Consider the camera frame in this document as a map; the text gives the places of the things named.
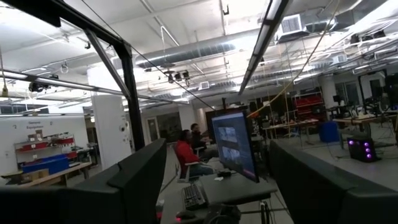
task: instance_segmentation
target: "white ceiling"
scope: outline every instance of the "white ceiling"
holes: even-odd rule
[[[65,0],[65,2],[95,22],[105,26],[82,0]],[[115,0],[110,4],[105,0],[85,0],[123,39],[128,41],[140,53],[145,54],[163,49],[161,39],[161,23],[175,38],[179,45],[199,42],[201,40],[230,35],[246,30],[259,28],[257,20],[266,8],[269,0]],[[335,2],[330,0],[292,0],[286,15],[306,11],[331,14]],[[355,0],[341,0],[340,9],[346,9]],[[229,15],[222,20],[221,5],[229,6]],[[344,32],[334,32],[326,35],[316,54],[345,37]],[[269,47],[264,56],[264,70],[274,71],[286,67],[303,65],[305,59],[318,42],[319,35]],[[63,23],[61,28],[55,28],[30,15],[16,9],[0,8],[0,46],[4,58],[4,67],[15,71],[46,67],[46,71],[57,73],[60,79],[77,83],[88,83],[86,71],[90,67],[101,66],[100,59],[93,48],[85,49],[87,38],[76,27]],[[165,47],[175,47],[175,43],[165,35]],[[337,45],[333,50],[343,51],[344,45]],[[191,87],[204,81],[235,81],[241,78],[248,65],[252,48],[233,52],[233,54],[217,55],[216,58],[195,60],[197,67],[207,73],[202,75],[193,62],[178,63],[173,70],[188,70],[192,78]],[[107,51],[112,57],[114,52]],[[68,61],[68,73],[60,71],[61,64]],[[144,73],[135,68],[137,89],[143,95],[160,95],[179,87],[169,84],[167,78],[160,72]],[[15,87],[16,94],[25,94],[26,85]],[[63,91],[56,95],[65,100],[76,98],[75,94]]]

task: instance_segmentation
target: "blue container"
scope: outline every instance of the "blue container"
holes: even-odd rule
[[[22,167],[24,173],[33,172],[41,169],[48,169],[49,174],[55,174],[69,168],[68,157],[64,154],[50,156],[42,159],[41,163]]]
[[[336,122],[328,121],[320,125],[319,138],[322,142],[338,142],[340,140],[338,134],[338,126]]]

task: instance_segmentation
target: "gray floor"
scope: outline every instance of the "gray floor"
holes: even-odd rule
[[[394,142],[394,135],[392,133],[392,129],[389,128],[391,125],[384,124],[383,127],[380,124],[372,124],[372,137],[376,141],[382,142]],[[327,161],[337,167],[340,167],[344,170],[352,172],[356,175],[374,181],[378,184],[384,185],[394,190],[398,190],[398,149],[397,147],[386,147],[378,149],[378,152],[381,154],[381,161],[377,161],[374,163],[363,163],[356,160],[352,160],[348,157],[349,153],[347,149],[341,149],[338,142],[333,142],[330,144],[325,144],[320,142],[317,134],[310,136],[310,142],[312,144],[307,144],[307,137],[304,135],[302,138],[290,138],[284,139],[284,141],[288,141],[292,146],[297,147],[298,150],[303,150],[309,154],[319,157],[324,161]],[[165,194],[169,194],[170,192],[178,191],[182,187],[187,186],[186,184],[178,184],[175,177],[175,165],[177,164],[177,158],[175,157],[174,152],[171,149],[168,149],[167,153],[167,164],[164,175],[164,186],[166,183],[170,184],[165,188],[165,190],[159,195],[159,200],[161,201],[164,198]],[[209,164],[211,164],[216,169],[221,168],[221,164],[212,159]],[[93,176],[96,173],[101,171],[101,166],[95,167],[90,170],[90,175]],[[83,175],[79,175],[68,180],[68,185],[73,186],[79,182],[83,181]],[[272,184],[276,183],[271,179],[268,180]],[[281,199],[282,203],[283,197],[280,192],[276,193]],[[271,199],[267,200],[267,203],[271,208],[282,208],[282,204],[279,202],[278,198],[275,194],[272,194]],[[240,211],[250,211],[250,210],[258,210],[259,203],[253,202],[245,205],[239,206]],[[287,212],[274,212],[272,214],[274,218],[274,223],[279,224],[291,224],[293,223],[292,219],[289,217]],[[241,219],[242,224],[258,224],[261,223],[261,219],[259,214],[250,214],[250,215],[242,215]]]

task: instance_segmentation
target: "metal frame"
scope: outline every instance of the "metal frame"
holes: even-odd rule
[[[3,0],[3,2],[34,17],[37,17],[38,19],[41,19],[55,27],[61,27],[61,19],[65,19],[73,25],[81,28],[86,33],[92,33],[97,38],[109,43],[114,47],[123,65],[124,81],[126,87],[124,89],[121,89],[129,104],[130,120],[131,122],[135,121],[134,124],[131,125],[132,135],[134,139],[134,147],[137,151],[143,148],[145,146],[145,141],[142,132],[141,113],[139,111],[136,82],[134,80],[134,73],[132,69],[131,46],[125,40],[112,34],[110,31],[106,30],[104,27],[92,21],[82,13],[78,12],[76,9],[69,6],[64,1],[43,0],[41,4],[37,4],[35,1],[20,0]],[[101,56],[101,51],[97,48],[96,51]],[[117,84],[120,84],[121,80],[118,80],[115,76],[114,79]]]
[[[272,6],[272,3],[274,1],[275,0],[270,0],[270,3],[268,4],[266,15],[264,16],[264,20],[262,21],[259,36],[258,36],[257,42],[253,48],[253,53],[251,55],[249,65],[248,65],[248,68],[244,75],[243,82],[241,84],[241,89],[239,90],[238,95],[243,94],[244,89],[248,85],[251,77],[253,76],[253,73],[256,71],[257,66],[259,65],[262,57],[264,56],[264,53],[267,50],[269,41],[271,40],[272,36],[274,35],[275,31],[277,30],[277,27],[279,26],[280,21],[282,20],[282,16],[283,16],[285,9],[289,5],[289,0],[280,0],[280,4],[279,4],[278,10],[275,14],[275,18],[273,20],[270,20],[270,19],[267,19],[267,16],[268,16],[268,13]],[[267,26],[269,26],[267,34],[264,37],[262,37],[262,35],[261,35],[262,31],[263,31],[263,29],[266,29]]]

